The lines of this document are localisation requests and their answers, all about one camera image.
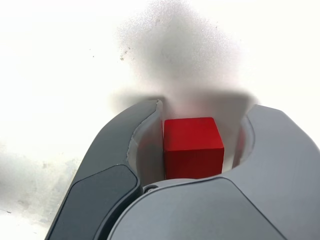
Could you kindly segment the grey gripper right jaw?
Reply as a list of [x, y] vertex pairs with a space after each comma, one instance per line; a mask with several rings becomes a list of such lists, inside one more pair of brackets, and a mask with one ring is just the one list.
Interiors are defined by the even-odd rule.
[[284, 112], [253, 106], [240, 164], [156, 188], [119, 216], [110, 240], [317, 240], [320, 151]]

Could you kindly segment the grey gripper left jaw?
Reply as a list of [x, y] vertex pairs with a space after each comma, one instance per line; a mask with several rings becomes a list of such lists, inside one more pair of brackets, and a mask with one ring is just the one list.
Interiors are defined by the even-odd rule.
[[163, 103], [119, 113], [87, 150], [46, 235], [48, 240], [105, 240], [144, 186], [165, 179]]

